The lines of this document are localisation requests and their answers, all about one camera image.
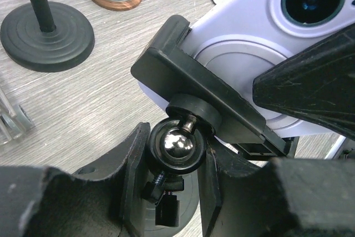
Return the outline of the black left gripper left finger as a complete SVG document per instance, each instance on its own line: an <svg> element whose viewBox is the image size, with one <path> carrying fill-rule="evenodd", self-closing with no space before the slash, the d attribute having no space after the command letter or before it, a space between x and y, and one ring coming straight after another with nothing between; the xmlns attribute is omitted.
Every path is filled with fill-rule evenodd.
<svg viewBox="0 0 355 237"><path fill-rule="evenodd" d="M143 236L148 123L74 174L1 167L2 236Z"/></svg>

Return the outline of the black front phone stand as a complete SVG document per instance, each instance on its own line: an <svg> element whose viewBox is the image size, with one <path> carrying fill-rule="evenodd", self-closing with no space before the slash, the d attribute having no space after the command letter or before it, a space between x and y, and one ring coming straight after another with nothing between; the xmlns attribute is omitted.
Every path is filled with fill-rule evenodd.
<svg viewBox="0 0 355 237"><path fill-rule="evenodd" d="M77 9L59 2L30 0L1 24L1 43L20 66L44 73L69 70L93 51L93 27Z"/></svg>

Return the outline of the lilac case phone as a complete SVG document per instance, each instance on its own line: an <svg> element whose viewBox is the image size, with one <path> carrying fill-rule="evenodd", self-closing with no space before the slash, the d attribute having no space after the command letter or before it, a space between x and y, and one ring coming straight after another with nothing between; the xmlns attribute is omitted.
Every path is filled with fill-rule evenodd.
<svg viewBox="0 0 355 237"><path fill-rule="evenodd" d="M189 23L181 47L249 102L279 137L319 134L332 130L257 106L253 82L351 24L354 0L225 0ZM165 109L166 101L141 86Z"/></svg>

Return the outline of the black phone stand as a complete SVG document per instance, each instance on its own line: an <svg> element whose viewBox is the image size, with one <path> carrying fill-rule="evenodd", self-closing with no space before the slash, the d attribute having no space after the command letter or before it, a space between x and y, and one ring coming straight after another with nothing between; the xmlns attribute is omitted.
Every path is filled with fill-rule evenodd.
<svg viewBox="0 0 355 237"><path fill-rule="evenodd" d="M173 189L167 185L154 196L150 189L164 178L198 177L209 139L258 167L275 157L292 158L298 144L296 137L279 137L238 92L182 50L190 31L184 17L171 16L131 68L134 78L167 102L168 117L153 128L145 151L156 178L144 193L157 204L155 222L163 226L174 225Z"/></svg>
<svg viewBox="0 0 355 237"><path fill-rule="evenodd" d="M93 27L77 9L59 2L30 0L1 24L1 43L20 66L44 73L69 70L93 51Z"/></svg>

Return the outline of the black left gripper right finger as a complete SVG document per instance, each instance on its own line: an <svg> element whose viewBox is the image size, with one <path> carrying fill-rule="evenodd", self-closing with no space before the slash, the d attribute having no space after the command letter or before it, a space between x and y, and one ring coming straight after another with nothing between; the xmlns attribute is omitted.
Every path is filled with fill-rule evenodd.
<svg viewBox="0 0 355 237"><path fill-rule="evenodd" d="M354 160L258 167L218 140L198 169L204 236L353 236Z"/></svg>

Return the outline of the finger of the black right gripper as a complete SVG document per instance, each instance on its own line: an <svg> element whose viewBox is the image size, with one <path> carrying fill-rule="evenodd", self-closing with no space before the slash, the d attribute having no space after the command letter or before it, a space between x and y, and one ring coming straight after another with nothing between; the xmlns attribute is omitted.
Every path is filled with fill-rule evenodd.
<svg viewBox="0 0 355 237"><path fill-rule="evenodd" d="M254 103L354 139L354 25L254 79Z"/></svg>

